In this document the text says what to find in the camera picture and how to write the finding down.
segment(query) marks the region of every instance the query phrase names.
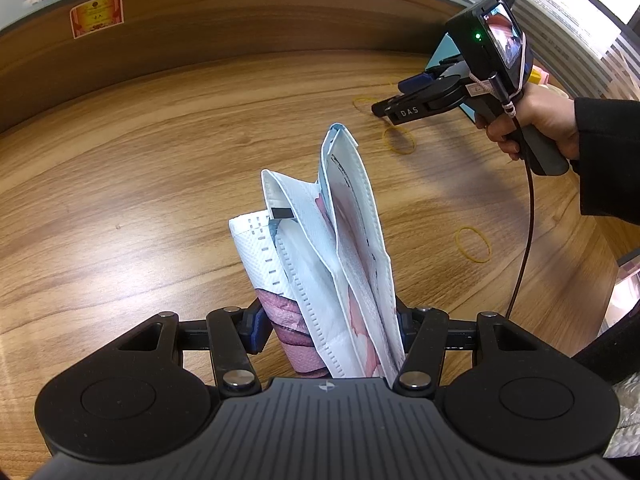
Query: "silver bolt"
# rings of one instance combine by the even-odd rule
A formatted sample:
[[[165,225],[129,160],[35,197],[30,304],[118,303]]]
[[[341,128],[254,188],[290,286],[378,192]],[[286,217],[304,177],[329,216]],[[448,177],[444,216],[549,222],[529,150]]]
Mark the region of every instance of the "silver bolt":
[[[249,370],[231,370],[222,376],[222,380],[229,388],[248,388],[255,382],[255,375]]]
[[[405,372],[399,381],[408,390],[424,390],[430,386],[431,376],[424,372]]]

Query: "wooden table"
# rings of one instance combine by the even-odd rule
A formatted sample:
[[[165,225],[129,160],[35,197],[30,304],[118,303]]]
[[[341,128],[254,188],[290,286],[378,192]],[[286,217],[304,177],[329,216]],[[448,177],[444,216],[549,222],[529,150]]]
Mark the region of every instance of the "wooden table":
[[[396,291],[459,319],[505,311],[526,241],[524,168],[459,110],[410,123],[410,155],[383,142],[366,99],[394,92],[421,56],[299,52],[146,76],[44,112],[0,136],[0,466],[48,458],[33,417],[54,375],[161,310],[204,318],[254,298],[227,221],[264,207],[259,171],[314,180],[340,121],[360,143]],[[569,176],[536,178],[534,243],[512,319],[567,354],[592,340],[616,264]],[[492,247],[456,248],[463,226]],[[461,239],[484,256],[478,236]],[[253,359],[292,370],[277,340]],[[447,359],[449,381],[469,365]],[[206,352],[186,368],[212,381]]]

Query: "person's arm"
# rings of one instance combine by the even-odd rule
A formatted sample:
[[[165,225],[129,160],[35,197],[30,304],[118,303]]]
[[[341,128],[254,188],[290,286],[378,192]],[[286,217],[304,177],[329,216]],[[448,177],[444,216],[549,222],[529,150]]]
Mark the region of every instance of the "person's arm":
[[[640,224],[640,102],[575,100],[580,210]]]
[[[533,124],[553,139],[580,174],[580,211],[640,224],[640,102],[578,98],[528,84],[516,104],[522,126]],[[501,115],[485,128],[489,139],[517,160],[520,147],[505,135],[513,121]]]

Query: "human hand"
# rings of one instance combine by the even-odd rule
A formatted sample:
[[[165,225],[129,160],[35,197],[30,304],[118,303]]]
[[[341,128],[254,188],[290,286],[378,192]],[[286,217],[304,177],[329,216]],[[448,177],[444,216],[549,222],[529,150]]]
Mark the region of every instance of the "human hand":
[[[516,103],[516,117],[520,126],[533,124],[541,134],[556,142],[558,150],[566,158],[578,160],[578,127],[575,123],[574,101],[558,95],[548,88],[527,83],[524,96]],[[512,160],[518,160],[520,146],[505,136],[516,127],[507,114],[502,114],[491,124],[476,114],[476,127],[486,130],[486,136],[496,142]]]

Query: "black cable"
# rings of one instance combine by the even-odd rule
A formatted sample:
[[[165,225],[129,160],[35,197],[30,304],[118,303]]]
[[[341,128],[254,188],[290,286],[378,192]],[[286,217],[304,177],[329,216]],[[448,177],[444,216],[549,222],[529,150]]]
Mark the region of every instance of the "black cable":
[[[514,117],[513,124],[516,125],[516,131],[520,134],[520,138],[523,138],[522,128],[520,127],[520,123]],[[524,159],[524,167],[527,171],[527,181],[529,183],[529,234],[527,235],[527,246],[524,249],[524,254],[522,256],[522,264],[520,266],[520,273],[518,274],[518,280],[516,281],[516,286],[513,289],[513,295],[511,296],[511,301],[509,302],[509,306],[507,307],[507,313],[504,315],[506,319],[509,319],[511,316],[511,311],[513,310],[513,305],[516,302],[516,298],[518,297],[518,291],[520,290],[520,283],[522,282],[522,277],[524,275],[524,269],[527,266],[527,260],[529,259],[529,251],[531,250],[531,243],[533,242],[533,221],[534,221],[534,209],[535,209],[535,199],[533,195],[533,176],[531,174],[531,165],[529,163],[529,150],[526,146],[521,146],[520,151],[522,154],[522,158]]]

